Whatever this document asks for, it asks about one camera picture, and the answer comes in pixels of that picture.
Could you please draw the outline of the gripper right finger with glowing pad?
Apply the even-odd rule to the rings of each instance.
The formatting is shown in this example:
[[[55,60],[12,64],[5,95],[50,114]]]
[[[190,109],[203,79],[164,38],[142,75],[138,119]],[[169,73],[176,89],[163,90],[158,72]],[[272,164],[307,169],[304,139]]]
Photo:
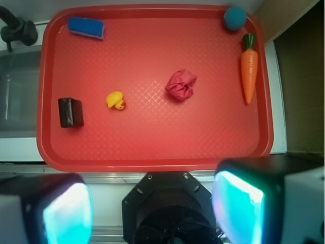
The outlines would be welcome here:
[[[212,207],[230,243],[324,243],[324,158],[225,159]]]

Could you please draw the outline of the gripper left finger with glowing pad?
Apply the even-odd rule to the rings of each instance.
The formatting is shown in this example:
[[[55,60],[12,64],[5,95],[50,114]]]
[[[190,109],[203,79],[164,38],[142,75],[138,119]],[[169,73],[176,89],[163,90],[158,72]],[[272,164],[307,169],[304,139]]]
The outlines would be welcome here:
[[[93,200],[75,173],[1,178],[1,243],[89,243]]]

